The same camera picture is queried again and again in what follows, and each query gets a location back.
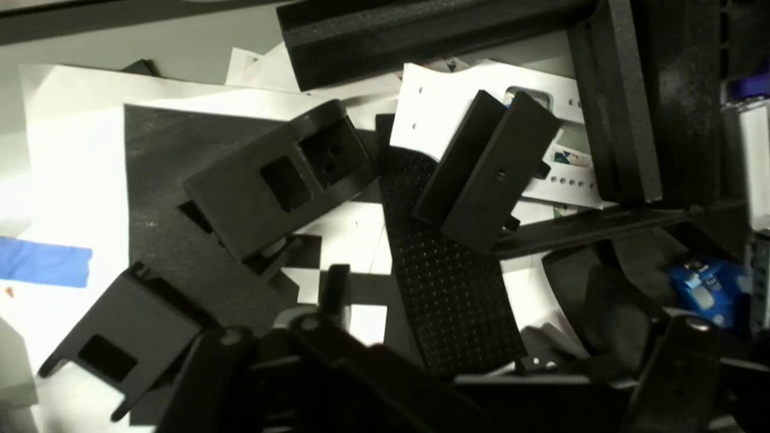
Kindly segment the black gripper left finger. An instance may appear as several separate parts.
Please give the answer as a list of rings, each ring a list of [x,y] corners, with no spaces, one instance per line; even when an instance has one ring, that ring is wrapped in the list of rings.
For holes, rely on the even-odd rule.
[[[264,337],[201,331],[157,433],[495,433],[450,386],[325,312],[291,309]]]

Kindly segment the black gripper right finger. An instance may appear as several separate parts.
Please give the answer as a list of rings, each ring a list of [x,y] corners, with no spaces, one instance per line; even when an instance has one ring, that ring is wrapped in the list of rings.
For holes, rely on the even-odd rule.
[[[770,367],[732,357],[721,328],[679,315],[642,367],[620,433],[710,433],[721,416],[770,433]]]

